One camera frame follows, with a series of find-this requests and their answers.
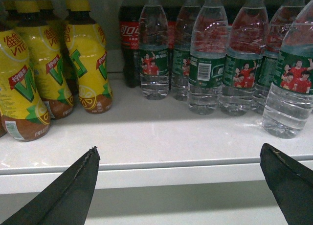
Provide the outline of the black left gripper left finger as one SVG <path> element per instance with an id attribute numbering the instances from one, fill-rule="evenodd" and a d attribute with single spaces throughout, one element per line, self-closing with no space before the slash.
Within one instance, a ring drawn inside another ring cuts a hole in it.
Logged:
<path id="1" fill-rule="evenodd" d="M 97 182 L 100 155 L 89 149 L 3 225 L 83 225 Z"/>

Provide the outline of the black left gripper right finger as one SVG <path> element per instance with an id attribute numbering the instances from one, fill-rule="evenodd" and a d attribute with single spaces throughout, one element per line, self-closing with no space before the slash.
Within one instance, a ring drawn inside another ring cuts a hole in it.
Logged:
<path id="1" fill-rule="evenodd" d="M 290 225 L 313 223 L 313 171 L 268 143 L 260 151 L 266 183 Z"/>

